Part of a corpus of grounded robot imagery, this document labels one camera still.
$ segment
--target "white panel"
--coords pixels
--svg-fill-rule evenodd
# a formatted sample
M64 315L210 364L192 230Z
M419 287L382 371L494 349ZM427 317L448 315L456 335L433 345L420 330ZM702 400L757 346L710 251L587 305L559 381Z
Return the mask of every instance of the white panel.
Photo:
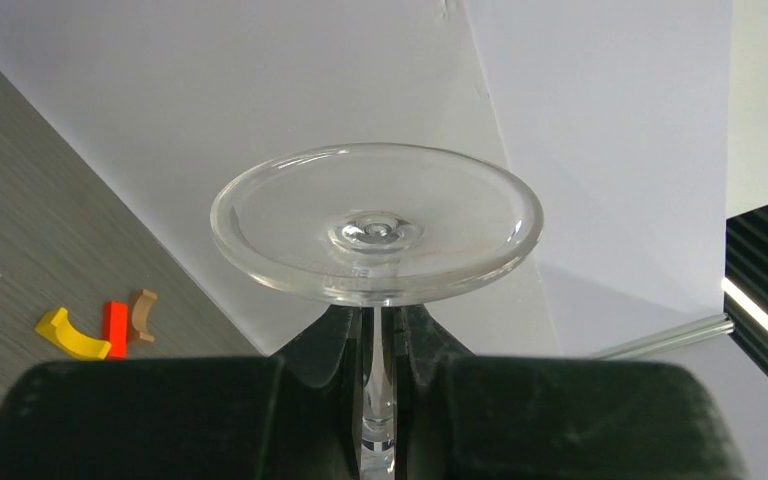
M731 2L468 6L564 350L721 312Z
M0 69L266 353L325 305L256 285L213 246L208 210L233 177L344 142L505 163L458 2L0 0ZM460 315L440 320L468 346L555 352L534 268L453 300L475 311L432 309Z
M684 366L708 388L743 455L751 478L768 479L768 378L728 337L652 360Z
M768 0L735 0L728 215L768 204Z

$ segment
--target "fluorescent light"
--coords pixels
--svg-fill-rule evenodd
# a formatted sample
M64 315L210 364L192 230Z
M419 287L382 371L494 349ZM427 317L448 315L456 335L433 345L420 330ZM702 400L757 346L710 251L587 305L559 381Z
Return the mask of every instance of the fluorescent light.
M723 290L725 290L726 295L737 302L737 304L740 305L740 308L744 309L746 313L748 313L749 316L768 333L767 312L762 310L757 303L753 302L751 298L737 288L737 285L731 283L731 280L728 278L723 279Z

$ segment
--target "yellow curved block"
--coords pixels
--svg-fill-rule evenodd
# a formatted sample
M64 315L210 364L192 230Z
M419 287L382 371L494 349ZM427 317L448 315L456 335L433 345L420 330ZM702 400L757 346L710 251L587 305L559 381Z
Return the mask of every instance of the yellow curved block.
M110 342L84 335L69 322L69 311L61 307L45 314L34 331L78 360L104 360Z

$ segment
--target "wood grain surface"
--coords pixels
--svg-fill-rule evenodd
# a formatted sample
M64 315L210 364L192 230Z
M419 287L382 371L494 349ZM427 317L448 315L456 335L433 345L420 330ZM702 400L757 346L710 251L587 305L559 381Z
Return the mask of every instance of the wood grain surface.
M157 340L129 346L129 358L257 355L0 73L0 399L32 365L68 358L34 332L43 314L64 306L76 328L98 336L104 303L142 288L158 296L149 317Z

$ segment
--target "wine glass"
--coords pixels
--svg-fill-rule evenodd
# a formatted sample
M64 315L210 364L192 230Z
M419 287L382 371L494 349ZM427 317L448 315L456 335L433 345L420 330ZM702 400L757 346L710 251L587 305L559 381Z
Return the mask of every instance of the wine glass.
M260 164L210 212L228 260L268 287L374 307L364 379L361 470L393 469L395 400L381 308L474 290L510 272L543 228L534 192L459 153L372 143L318 148Z

